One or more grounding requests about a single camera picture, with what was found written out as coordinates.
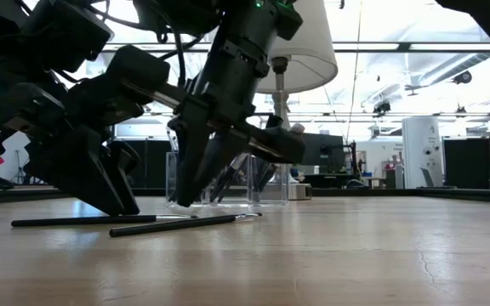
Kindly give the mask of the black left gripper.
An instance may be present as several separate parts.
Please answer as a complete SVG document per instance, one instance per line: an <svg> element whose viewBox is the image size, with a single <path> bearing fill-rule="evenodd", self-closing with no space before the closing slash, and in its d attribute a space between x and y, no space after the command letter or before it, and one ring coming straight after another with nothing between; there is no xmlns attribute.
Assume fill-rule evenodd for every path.
<svg viewBox="0 0 490 306"><path fill-rule="evenodd" d="M5 139L23 133L28 174L110 216L138 215L129 174L139 155L110 142L108 127L143 115L143 105L140 76L100 75L70 89L49 75L0 76L0 155Z"/></svg>

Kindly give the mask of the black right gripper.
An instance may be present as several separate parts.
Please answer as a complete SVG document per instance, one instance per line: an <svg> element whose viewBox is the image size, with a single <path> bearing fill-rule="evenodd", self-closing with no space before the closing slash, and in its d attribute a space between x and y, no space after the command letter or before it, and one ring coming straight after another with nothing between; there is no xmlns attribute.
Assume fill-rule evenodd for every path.
<svg viewBox="0 0 490 306"><path fill-rule="evenodd" d="M180 206L189 207L199 194L203 196L247 143L245 134L231 130L216 132L209 140L214 130L208 124L208 103L233 111L249 107L266 72L266 53L258 45L247 39L213 41L205 65L191 81L189 92L195 97L188 96L168 124L179 146L174 198ZM196 182L199 166L200 187Z"/></svg>

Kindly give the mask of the large rounded makeup brush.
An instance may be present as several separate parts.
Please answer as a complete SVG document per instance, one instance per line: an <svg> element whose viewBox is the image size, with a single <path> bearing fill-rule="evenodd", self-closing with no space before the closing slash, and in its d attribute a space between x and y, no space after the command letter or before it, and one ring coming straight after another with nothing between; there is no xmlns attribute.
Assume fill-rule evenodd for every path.
<svg viewBox="0 0 490 306"><path fill-rule="evenodd" d="M222 200L222 193L224 190L230 187L231 181L234 179L238 171L240 170L242 164L246 160L248 155L246 153L242 153L238 155L224 170L222 175L219 177L211 195L210 195L210 201L214 202L215 199L219 199L219 201Z"/></svg>

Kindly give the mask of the thin black makeup brush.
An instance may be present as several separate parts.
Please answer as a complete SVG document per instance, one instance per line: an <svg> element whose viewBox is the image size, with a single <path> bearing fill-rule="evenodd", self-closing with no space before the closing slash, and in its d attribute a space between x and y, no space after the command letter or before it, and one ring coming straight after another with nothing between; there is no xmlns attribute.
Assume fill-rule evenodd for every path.
<svg viewBox="0 0 490 306"><path fill-rule="evenodd" d="M243 213L243 214L232 214L224 216L216 216L209 218L192 218L181 221L173 221L162 224L147 224L141 226L132 226L124 228L111 229L109 231L109 236L111 238L131 236L131 235L143 235L156 232L164 232L171 230L184 230L198 227L205 227L218 224L230 224L236 221L243 221L249 218L262 217L261 212L257 213Z"/></svg>
<svg viewBox="0 0 490 306"><path fill-rule="evenodd" d="M167 127L166 132L167 132L168 142L170 143L172 152L177 152L179 150L179 144L175 131Z"/></svg>
<svg viewBox="0 0 490 306"><path fill-rule="evenodd" d="M81 218L45 218L13 220L12 227L43 227L67 225L95 225L95 224L140 224L163 221L166 219L194 219L197 215L135 215L118 217L81 217Z"/></svg>

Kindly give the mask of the clear acrylic brush organizer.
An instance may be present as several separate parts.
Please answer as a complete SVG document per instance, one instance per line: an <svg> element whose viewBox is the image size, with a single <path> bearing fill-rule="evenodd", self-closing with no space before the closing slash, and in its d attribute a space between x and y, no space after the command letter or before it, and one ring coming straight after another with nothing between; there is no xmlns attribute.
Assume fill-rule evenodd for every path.
<svg viewBox="0 0 490 306"><path fill-rule="evenodd" d="M191 204L192 207L260 207L268 205L286 205L288 203L288 179L282 176L281 184L273 183L274 178L266 185L262 193L258 192L258 183L255 157L246 153L248 157L242 164L240 170L231 181L229 188L223 191L222 200L210 201L210 195L226 166L219 175L212 180L204 190L203 196L198 196ZM288 169L288 165L282 164L282 172Z"/></svg>

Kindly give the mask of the large tapered powder makeup brush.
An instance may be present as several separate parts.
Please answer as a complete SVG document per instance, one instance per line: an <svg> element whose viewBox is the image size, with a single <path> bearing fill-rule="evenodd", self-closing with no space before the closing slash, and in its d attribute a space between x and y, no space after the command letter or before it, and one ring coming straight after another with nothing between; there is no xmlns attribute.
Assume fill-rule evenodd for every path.
<svg viewBox="0 0 490 306"><path fill-rule="evenodd" d="M305 131L305 127L300 123L295 123L290 128L290 132L298 135L304 133L304 131ZM273 183L281 184L282 176L283 176L281 170L282 167L281 164L270 163L259 157L255 157L255 161L256 161L255 167L257 170L256 178L258 179L258 183L255 185L255 187L258 187L259 193L262 193L264 191L266 185L270 183L270 181L274 178L274 176L276 178L273 180ZM292 177L290 170L287 170L283 177L286 177L286 179L288 179L288 182L290 184L300 184L298 180Z"/></svg>

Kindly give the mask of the black room divider panel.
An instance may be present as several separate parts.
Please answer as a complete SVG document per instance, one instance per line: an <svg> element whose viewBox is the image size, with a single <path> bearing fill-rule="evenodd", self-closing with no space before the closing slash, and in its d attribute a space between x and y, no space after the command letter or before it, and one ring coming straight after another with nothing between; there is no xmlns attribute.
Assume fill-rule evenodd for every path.
<svg viewBox="0 0 490 306"><path fill-rule="evenodd" d="M446 185L490 190L490 138L443 141Z"/></svg>
<svg viewBox="0 0 490 306"><path fill-rule="evenodd" d="M164 189L166 186L166 154L171 151L165 140L125 140L140 157L140 162L128 175L132 188Z"/></svg>

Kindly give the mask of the black computer monitor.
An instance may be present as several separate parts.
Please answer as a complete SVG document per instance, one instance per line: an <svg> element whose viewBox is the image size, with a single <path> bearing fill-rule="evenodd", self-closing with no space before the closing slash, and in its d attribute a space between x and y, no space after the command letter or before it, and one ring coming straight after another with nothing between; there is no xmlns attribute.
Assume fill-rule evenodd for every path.
<svg viewBox="0 0 490 306"><path fill-rule="evenodd" d="M345 165L344 139L341 136L305 133L303 166L318 166L321 174L340 173Z"/></svg>

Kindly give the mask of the table lamp white shade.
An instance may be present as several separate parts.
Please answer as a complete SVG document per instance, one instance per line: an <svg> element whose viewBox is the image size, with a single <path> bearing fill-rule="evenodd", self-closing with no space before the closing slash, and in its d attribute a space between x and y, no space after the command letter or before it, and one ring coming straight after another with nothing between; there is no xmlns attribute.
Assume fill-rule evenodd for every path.
<svg viewBox="0 0 490 306"><path fill-rule="evenodd" d="M321 88L339 72L324 0L296 0L293 8L303 23L290 40L275 40L268 53L269 75L257 88L259 94L272 97L274 112L288 131L293 126L288 119L289 95Z"/></svg>

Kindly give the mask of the black overhead frame beam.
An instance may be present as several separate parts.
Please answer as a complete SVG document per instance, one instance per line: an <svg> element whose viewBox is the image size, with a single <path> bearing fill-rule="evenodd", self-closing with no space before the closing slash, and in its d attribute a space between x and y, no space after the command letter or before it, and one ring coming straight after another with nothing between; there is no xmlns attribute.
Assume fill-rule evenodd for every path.
<svg viewBox="0 0 490 306"><path fill-rule="evenodd" d="M125 43L108 43L102 53L113 53ZM170 44L137 43L134 45L152 53L165 53L174 49ZM490 42L333 42L335 53L490 53ZM188 49L188 52L205 53L210 43L201 42Z"/></svg>
<svg viewBox="0 0 490 306"><path fill-rule="evenodd" d="M440 117L490 117L490 112L385 112L385 113L372 113L372 112L291 112L289 116L296 117L367 117L367 118L379 118L379 117L409 117L409 116L440 116Z"/></svg>

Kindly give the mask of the black aluminium table frame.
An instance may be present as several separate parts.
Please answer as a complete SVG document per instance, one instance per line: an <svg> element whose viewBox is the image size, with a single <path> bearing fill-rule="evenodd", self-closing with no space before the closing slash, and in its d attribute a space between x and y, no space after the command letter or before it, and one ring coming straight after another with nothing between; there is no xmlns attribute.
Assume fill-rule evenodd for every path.
<svg viewBox="0 0 490 306"><path fill-rule="evenodd" d="M432 189L419 188L415 190L312 190L313 197L433 197L466 201L490 202L490 190L471 189ZM0 203L19 201L43 201L68 198L69 196L57 189L13 189L0 190Z"/></svg>

